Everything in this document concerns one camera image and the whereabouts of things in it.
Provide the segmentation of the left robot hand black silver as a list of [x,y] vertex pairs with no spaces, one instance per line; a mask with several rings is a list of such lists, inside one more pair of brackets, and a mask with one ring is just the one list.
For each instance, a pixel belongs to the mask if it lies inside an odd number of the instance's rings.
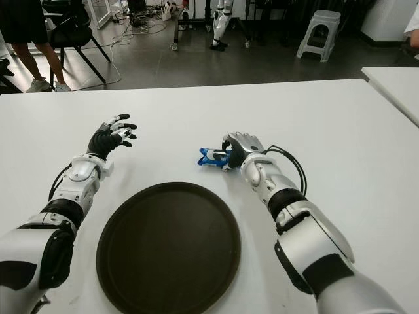
[[129,114],[116,115],[105,121],[91,137],[86,153],[104,161],[108,155],[119,146],[131,147],[129,139],[137,139],[133,131],[137,125],[127,123]]

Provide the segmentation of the right robot hand black silver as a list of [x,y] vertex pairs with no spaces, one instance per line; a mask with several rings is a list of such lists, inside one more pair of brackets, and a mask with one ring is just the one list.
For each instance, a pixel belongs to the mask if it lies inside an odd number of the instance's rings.
[[240,167],[250,154],[261,154],[264,150],[259,139],[248,133],[232,132],[223,137],[222,149],[231,148],[228,162],[222,167],[223,171],[230,171]]

